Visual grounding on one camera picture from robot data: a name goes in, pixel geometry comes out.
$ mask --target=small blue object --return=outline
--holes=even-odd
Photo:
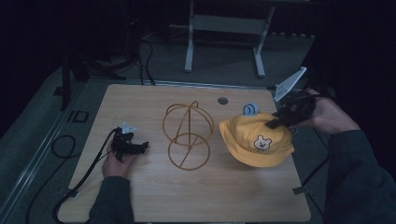
[[[259,107],[256,104],[250,103],[244,106],[245,116],[257,116],[258,113],[259,113]]]

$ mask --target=small round object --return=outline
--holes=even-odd
[[[219,104],[221,104],[221,105],[227,105],[227,104],[228,104],[228,100],[227,100],[227,98],[225,98],[225,97],[220,97],[220,98],[218,99],[218,102],[219,102]]]

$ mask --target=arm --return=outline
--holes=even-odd
[[[395,182],[359,125],[333,101],[318,98],[312,118],[299,126],[332,135],[324,223],[396,223]]]
[[[129,156],[124,162],[117,160],[111,151],[111,143],[107,147],[107,152],[102,167],[105,179],[91,208],[90,223],[134,223],[128,173],[136,156]]]

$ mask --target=cap brim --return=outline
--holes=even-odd
[[[233,134],[230,132],[230,121],[224,120],[219,124],[221,135],[227,145],[231,154],[239,161],[255,167],[271,167],[279,165],[285,160],[293,151],[292,144],[286,147],[277,149],[271,154],[253,153],[243,149],[236,141]]]

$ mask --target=yellow cap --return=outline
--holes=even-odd
[[[219,124],[227,148],[233,156],[251,166],[279,165],[293,151],[291,132],[284,126],[268,128],[265,123],[274,119],[270,114],[236,116]]]

